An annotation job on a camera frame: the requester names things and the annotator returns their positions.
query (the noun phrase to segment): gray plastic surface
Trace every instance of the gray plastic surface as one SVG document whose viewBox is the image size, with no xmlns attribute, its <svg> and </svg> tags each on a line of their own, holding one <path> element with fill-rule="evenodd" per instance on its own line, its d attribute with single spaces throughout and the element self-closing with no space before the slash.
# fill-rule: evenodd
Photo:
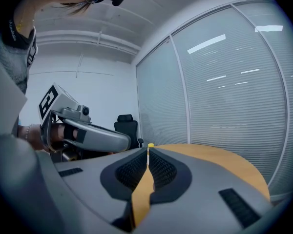
<svg viewBox="0 0 293 234">
<path fill-rule="evenodd" d="M 55 166 L 49 154 L 34 152 L 25 141 L 0 137 L 0 192 L 35 232 L 121 234 L 124 232 L 110 222 L 123 215 L 126 202 L 109 196 L 100 183 L 100 174 L 109 164 L 138 150 Z M 228 188 L 233 188 L 260 216 L 272 208 L 256 189 L 221 166 L 157 150 L 186 164 L 192 183 L 176 201 L 152 205 L 132 233 L 238 233 L 241 225 L 218 194 Z M 83 171 L 60 177 L 59 171 L 76 167 Z"/>
<path fill-rule="evenodd" d="M 81 168 L 82 172 L 65 176 L 63 180 L 88 208 L 99 211 L 104 219 L 113 222 L 123 216 L 127 202 L 111 198 L 100 182 L 101 172 L 106 166 L 139 150 L 140 148 L 137 148 L 100 158 L 56 163 L 55 166 L 59 172 L 76 167 Z"/>
<path fill-rule="evenodd" d="M 124 233 L 75 197 L 48 153 L 12 136 L 0 137 L 0 192 L 36 233 Z"/>
<path fill-rule="evenodd" d="M 78 110 L 74 110 L 74 109 L 71 109 L 71 108 L 63 108 L 60 113 L 56 112 L 56 111 L 52 111 L 52 112 L 54 114 L 56 114 L 57 116 L 62 117 L 62 118 L 91 123 L 91 118 L 89 117 L 89 115 L 84 116 L 82 114 L 82 109 L 84 107 L 85 106 L 83 106 L 83 105 L 79 105 Z"/>
<path fill-rule="evenodd" d="M 218 193 L 229 188 L 260 216 L 272 208 L 260 192 L 227 169 L 176 152 L 156 150 L 186 164 L 192 173 L 192 183 L 178 200 L 152 205 L 133 233 L 237 233 L 243 228 Z"/>
<path fill-rule="evenodd" d="M 64 119 L 64 123 L 86 131 L 83 143 L 64 140 L 84 150 L 118 153 L 128 150 L 131 145 L 130 137 L 119 132 L 70 119 Z"/>
</svg>

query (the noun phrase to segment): orange tabletop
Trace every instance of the orange tabletop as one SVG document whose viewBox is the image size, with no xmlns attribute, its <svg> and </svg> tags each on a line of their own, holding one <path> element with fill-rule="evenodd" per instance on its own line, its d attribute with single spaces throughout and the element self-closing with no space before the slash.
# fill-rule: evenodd
<svg viewBox="0 0 293 234">
<path fill-rule="evenodd" d="M 270 199 L 267 184 L 261 173 L 246 159 L 232 152 L 210 146 L 194 144 L 173 144 L 156 146 L 168 151 L 173 151 L 200 158 L 221 165 Z M 132 194 L 132 208 L 135 224 L 138 226 L 150 209 L 149 198 L 153 190 L 153 177 L 147 167 L 140 183 Z"/>
</svg>

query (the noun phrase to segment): black office chair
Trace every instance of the black office chair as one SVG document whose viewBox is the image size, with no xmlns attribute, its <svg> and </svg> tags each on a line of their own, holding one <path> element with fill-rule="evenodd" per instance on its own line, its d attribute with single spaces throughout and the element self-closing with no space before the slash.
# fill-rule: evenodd
<svg viewBox="0 0 293 234">
<path fill-rule="evenodd" d="M 119 115 L 117 122 L 114 123 L 116 132 L 126 134 L 131 138 L 130 149 L 142 147 L 143 139 L 137 140 L 138 122 L 133 120 L 132 115 Z"/>
</svg>

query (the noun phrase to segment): black ventilation grille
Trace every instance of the black ventilation grille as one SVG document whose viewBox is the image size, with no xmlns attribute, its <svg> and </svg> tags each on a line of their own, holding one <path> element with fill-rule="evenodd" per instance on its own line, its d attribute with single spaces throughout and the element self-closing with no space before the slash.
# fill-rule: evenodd
<svg viewBox="0 0 293 234">
<path fill-rule="evenodd" d="M 159 157 L 154 152 L 150 154 L 149 163 L 149 168 L 154 178 L 154 185 L 156 190 L 166 186 L 175 179 L 177 174 L 176 167 L 165 161 L 163 158 Z"/>
<path fill-rule="evenodd" d="M 260 216 L 234 189 L 225 189 L 219 191 L 219 194 L 244 228 L 260 219 Z"/>
<path fill-rule="evenodd" d="M 73 175 L 73 174 L 81 173 L 82 171 L 83 170 L 81 168 L 77 167 L 77 168 L 61 171 L 61 172 L 59 172 L 59 175 L 61 177 L 66 177 L 66 176 L 70 176 L 70 175 Z"/>
<path fill-rule="evenodd" d="M 116 178 L 134 191 L 147 168 L 147 153 L 143 152 L 116 170 Z"/>
</svg>

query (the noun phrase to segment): person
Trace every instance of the person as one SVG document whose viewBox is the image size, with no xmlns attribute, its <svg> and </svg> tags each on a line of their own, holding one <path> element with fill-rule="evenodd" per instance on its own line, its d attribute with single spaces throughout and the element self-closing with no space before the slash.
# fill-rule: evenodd
<svg viewBox="0 0 293 234">
<path fill-rule="evenodd" d="M 25 94 L 29 69 L 38 53 L 36 44 L 35 14 L 46 5 L 57 2 L 71 9 L 71 14 L 85 11 L 95 0 L 22 0 L 0 32 L 0 65 Z M 46 150 L 40 138 L 40 125 L 21 126 L 17 119 L 12 134 L 28 141 L 34 150 Z M 64 124 L 53 123 L 51 142 L 64 139 Z M 73 130 L 74 138 L 77 129 Z"/>
</svg>

